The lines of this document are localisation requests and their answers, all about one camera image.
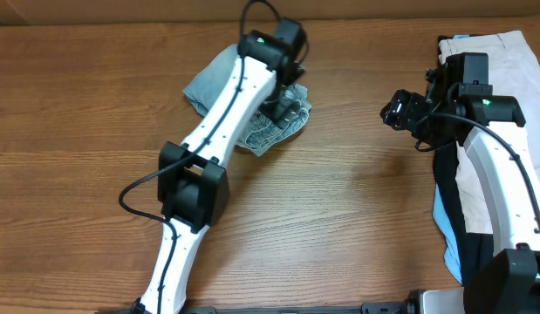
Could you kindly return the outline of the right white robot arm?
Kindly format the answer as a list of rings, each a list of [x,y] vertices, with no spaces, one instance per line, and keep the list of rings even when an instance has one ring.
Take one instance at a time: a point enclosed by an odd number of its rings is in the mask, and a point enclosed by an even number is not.
[[[407,313],[540,313],[540,182],[516,98],[495,96],[489,57],[463,52],[426,79],[426,95],[400,89],[380,117],[430,149],[457,142],[481,184],[494,256],[459,289],[426,290],[406,300]]]

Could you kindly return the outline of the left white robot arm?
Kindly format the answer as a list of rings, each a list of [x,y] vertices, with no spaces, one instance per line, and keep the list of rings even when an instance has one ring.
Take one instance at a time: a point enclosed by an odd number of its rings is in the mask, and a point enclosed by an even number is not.
[[[186,303],[188,278],[208,229],[229,200],[227,165],[249,120],[261,113],[285,129],[301,103],[286,88],[304,74],[303,26],[282,18],[270,35],[242,34],[228,81],[198,127],[179,145],[161,149],[158,171],[138,180],[157,179],[162,240],[150,283],[131,306],[132,313],[178,313]]]

